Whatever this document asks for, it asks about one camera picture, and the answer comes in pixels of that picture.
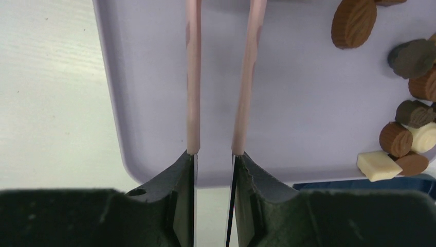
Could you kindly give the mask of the lilac tray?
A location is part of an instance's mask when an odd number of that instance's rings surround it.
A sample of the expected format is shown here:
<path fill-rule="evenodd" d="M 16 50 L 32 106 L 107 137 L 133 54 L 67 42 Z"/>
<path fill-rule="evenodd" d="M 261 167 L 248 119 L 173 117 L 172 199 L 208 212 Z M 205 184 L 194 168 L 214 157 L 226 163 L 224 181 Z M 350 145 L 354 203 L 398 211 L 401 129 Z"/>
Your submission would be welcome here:
<path fill-rule="evenodd" d="M 185 1 L 94 1 L 122 159 L 145 183 L 186 149 Z M 387 63 L 435 32 L 435 1 L 378 7 L 368 40 L 338 49 L 339 1 L 268 1 L 245 150 L 284 182 L 360 179 L 359 153 L 410 99 Z M 249 1 L 202 1 L 198 184 L 228 186 Z"/>

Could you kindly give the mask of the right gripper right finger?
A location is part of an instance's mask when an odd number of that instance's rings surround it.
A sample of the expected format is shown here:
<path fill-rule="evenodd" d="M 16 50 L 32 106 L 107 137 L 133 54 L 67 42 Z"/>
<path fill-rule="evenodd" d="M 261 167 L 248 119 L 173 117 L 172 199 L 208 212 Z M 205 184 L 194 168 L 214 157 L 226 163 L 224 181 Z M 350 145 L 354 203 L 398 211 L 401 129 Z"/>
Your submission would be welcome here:
<path fill-rule="evenodd" d="M 296 190 L 233 157 L 239 246 L 435 246 L 435 199 L 417 190 Z"/>

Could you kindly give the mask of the pink handled tongs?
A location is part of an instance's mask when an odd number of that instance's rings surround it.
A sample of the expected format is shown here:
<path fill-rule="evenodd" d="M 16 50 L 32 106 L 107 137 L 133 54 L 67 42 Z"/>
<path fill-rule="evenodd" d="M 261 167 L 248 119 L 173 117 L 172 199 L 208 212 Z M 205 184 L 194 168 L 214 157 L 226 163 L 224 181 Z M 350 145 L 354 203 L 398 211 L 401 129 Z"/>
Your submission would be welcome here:
<path fill-rule="evenodd" d="M 201 147 L 201 1 L 186 1 L 187 50 L 187 153 L 197 169 L 197 154 Z M 241 86 L 232 137 L 232 183 L 230 187 L 225 246 L 230 245 L 235 193 L 237 188 L 237 158 L 245 152 L 253 74 L 258 56 L 259 40 L 266 11 L 266 1 L 251 1 L 247 36 L 241 69 Z"/>

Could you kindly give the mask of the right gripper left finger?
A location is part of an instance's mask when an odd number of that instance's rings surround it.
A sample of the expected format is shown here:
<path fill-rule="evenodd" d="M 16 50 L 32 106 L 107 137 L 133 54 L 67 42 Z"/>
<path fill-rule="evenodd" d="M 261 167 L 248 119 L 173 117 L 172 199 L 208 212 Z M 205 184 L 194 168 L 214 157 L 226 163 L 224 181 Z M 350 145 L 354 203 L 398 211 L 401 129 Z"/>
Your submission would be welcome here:
<path fill-rule="evenodd" d="M 194 157 L 127 192 L 1 191 L 1 246 L 193 246 Z"/>

